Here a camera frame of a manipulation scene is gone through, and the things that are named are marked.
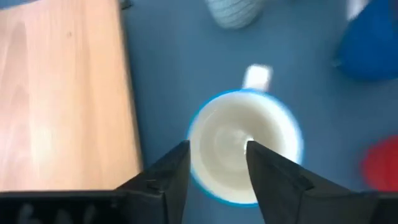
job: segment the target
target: mug rim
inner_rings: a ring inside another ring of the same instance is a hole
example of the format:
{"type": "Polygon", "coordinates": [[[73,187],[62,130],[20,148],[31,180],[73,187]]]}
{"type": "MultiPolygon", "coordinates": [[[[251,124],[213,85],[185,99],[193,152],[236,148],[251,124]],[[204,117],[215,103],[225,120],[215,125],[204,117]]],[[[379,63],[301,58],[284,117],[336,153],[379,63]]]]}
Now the mug rim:
{"type": "MultiPolygon", "coordinates": [[[[297,141],[298,141],[298,145],[299,145],[299,150],[298,150],[299,152],[298,152],[298,158],[297,158],[296,163],[301,165],[302,162],[303,162],[304,143],[303,143],[303,137],[302,137],[302,132],[301,132],[299,123],[297,122],[297,120],[293,116],[291,110],[289,110],[289,108],[285,104],[283,104],[280,100],[278,100],[276,97],[274,97],[273,95],[271,95],[271,94],[269,94],[267,92],[262,92],[262,91],[259,91],[259,90],[256,90],[256,89],[247,88],[247,89],[237,89],[237,90],[226,90],[226,91],[222,91],[221,93],[219,93],[219,94],[211,97],[209,100],[205,101],[205,103],[200,106],[200,109],[195,112],[195,115],[193,116],[193,118],[190,121],[189,129],[188,129],[188,133],[187,133],[187,139],[189,140],[189,137],[190,137],[190,134],[191,134],[191,131],[192,131],[193,122],[194,122],[194,120],[196,120],[197,116],[199,115],[199,112],[208,103],[210,103],[214,99],[216,99],[216,98],[218,98],[220,96],[226,95],[228,93],[234,93],[234,92],[247,92],[247,93],[257,94],[257,95],[260,95],[262,97],[266,97],[266,98],[270,99],[273,103],[275,103],[279,108],[283,109],[283,111],[286,113],[286,115],[291,120],[291,122],[293,124],[293,127],[296,130],[296,132],[297,132],[297,141]]],[[[193,169],[192,166],[190,166],[190,173],[191,173],[191,176],[194,179],[195,185],[199,186],[199,188],[207,196],[215,199],[218,202],[221,202],[221,203],[226,204],[226,205],[234,206],[234,207],[241,207],[241,208],[251,208],[251,207],[257,207],[258,206],[258,202],[256,202],[256,203],[238,203],[238,202],[230,202],[228,200],[225,200],[225,199],[217,196],[214,192],[212,192],[210,189],[208,189],[204,185],[204,183],[200,180],[200,178],[198,177],[198,175],[196,174],[196,172],[195,172],[195,170],[193,169]]]]}

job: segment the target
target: white mug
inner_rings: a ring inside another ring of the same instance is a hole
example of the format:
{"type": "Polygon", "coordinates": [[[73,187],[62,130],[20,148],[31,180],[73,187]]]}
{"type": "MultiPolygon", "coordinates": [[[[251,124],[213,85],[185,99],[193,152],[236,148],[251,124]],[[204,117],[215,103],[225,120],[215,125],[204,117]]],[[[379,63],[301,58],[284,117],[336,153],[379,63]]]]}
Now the white mug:
{"type": "Polygon", "coordinates": [[[252,65],[243,89],[212,98],[191,122],[191,174],[205,193],[228,205],[257,205],[248,166],[246,143],[255,140],[301,164],[303,140],[291,112],[264,93],[271,69],[252,65]]]}

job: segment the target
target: blue table surface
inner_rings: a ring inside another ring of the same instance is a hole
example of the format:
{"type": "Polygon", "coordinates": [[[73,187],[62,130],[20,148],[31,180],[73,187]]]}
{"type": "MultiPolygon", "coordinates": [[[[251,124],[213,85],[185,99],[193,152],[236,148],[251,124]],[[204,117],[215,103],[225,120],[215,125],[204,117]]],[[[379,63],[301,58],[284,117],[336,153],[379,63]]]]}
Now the blue table surface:
{"type": "MultiPolygon", "coordinates": [[[[366,83],[332,65],[348,24],[346,0],[271,1],[257,22],[223,30],[204,0],[135,0],[124,11],[145,165],[179,141],[196,110],[239,88],[252,63],[272,66],[270,92],[303,131],[303,166],[353,190],[367,189],[367,147],[398,133],[398,81],[366,83]]],[[[263,223],[258,208],[234,208],[188,190],[184,223],[263,223]]]]}

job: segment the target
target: wooden surface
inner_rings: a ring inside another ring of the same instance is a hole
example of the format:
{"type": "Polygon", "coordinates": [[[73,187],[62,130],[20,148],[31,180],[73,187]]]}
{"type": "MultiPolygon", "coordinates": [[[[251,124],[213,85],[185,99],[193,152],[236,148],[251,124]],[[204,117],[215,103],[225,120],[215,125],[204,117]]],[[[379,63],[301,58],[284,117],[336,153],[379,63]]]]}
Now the wooden surface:
{"type": "Polygon", "coordinates": [[[113,189],[139,172],[118,7],[0,11],[0,190],[113,189]]]}

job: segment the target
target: white striped object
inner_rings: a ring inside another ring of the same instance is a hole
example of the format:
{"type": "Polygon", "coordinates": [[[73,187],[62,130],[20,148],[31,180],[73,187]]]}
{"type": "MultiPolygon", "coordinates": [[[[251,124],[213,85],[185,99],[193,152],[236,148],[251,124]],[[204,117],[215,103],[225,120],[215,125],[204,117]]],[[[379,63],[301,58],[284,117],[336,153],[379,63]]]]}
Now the white striped object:
{"type": "Polygon", "coordinates": [[[238,29],[249,25],[262,11],[266,0],[205,0],[218,25],[238,29]]]}

